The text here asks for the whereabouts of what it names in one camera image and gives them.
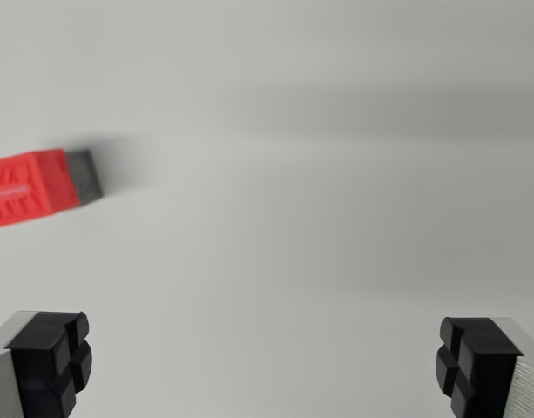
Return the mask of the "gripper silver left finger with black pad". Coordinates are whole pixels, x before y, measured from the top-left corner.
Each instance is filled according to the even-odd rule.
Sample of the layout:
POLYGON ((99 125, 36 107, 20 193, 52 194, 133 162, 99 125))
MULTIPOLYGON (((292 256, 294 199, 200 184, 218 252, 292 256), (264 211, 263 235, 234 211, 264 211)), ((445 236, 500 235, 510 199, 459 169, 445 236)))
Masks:
POLYGON ((17 311, 0 326, 0 417, 69 417, 91 375, 83 312, 17 311))

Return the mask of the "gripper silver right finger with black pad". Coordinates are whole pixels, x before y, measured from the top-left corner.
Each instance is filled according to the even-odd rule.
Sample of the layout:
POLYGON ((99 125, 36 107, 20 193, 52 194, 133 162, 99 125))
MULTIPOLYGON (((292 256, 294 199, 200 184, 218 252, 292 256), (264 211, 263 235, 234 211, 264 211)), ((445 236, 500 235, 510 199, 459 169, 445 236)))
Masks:
POLYGON ((534 340, 510 318, 446 317, 436 378, 456 417, 534 417, 534 340))

